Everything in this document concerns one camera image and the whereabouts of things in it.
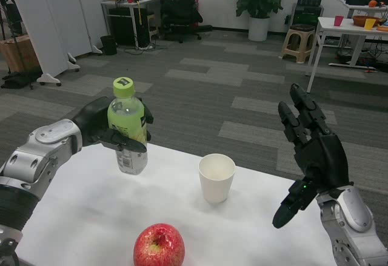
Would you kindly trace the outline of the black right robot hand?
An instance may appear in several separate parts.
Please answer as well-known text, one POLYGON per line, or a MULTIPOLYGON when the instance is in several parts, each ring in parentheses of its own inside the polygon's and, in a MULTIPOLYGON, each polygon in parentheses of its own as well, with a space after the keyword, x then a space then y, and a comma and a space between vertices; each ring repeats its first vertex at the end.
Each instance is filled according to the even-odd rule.
POLYGON ((284 134, 294 145, 294 158, 304 177, 296 180, 273 217, 275 228, 285 226, 300 210, 305 210, 319 193, 350 184, 347 157, 339 137, 326 124, 319 105, 298 84, 290 96, 299 115, 283 101, 278 113, 284 134))

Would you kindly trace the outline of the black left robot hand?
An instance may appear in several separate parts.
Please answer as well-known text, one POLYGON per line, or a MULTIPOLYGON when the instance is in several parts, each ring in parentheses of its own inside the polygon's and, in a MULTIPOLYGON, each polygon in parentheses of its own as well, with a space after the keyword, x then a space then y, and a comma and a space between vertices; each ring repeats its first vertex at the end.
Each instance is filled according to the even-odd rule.
POLYGON ((95 99, 72 118, 72 121, 81 131, 82 146, 102 144, 115 151, 128 150, 146 153, 145 145, 109 128, 107 111, 112 101, 113 97, 106 96, 95 99))

